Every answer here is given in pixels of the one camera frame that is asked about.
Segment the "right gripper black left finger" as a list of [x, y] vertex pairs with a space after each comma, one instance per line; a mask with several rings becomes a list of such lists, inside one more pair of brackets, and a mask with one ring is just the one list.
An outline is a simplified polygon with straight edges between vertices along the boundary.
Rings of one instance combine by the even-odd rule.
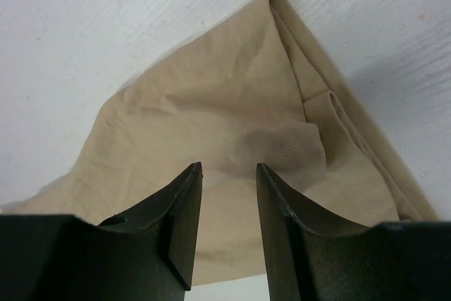
[[192, 287], [202, 165], [99, 225], [1, 217], [2, 300], [183, 300]]

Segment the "beige t shirt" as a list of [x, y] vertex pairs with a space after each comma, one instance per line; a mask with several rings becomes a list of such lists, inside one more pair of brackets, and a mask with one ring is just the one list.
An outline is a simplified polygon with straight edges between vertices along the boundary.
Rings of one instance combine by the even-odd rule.
[[100, 109], [72, 169], [7, 214], [99, 223], [201, 162], [193, 283], [265, 271], [255, 171], [346, 219], [435, 221], [413, 175], [287, 0], [253, 0]]

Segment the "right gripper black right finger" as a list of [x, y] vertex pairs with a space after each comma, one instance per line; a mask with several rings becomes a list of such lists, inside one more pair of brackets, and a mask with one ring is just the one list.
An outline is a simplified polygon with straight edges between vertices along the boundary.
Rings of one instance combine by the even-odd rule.
[[366, 227], [290, 187], [267, 165], [257, 200], [272, 300], [449, 300], [450, 223]]

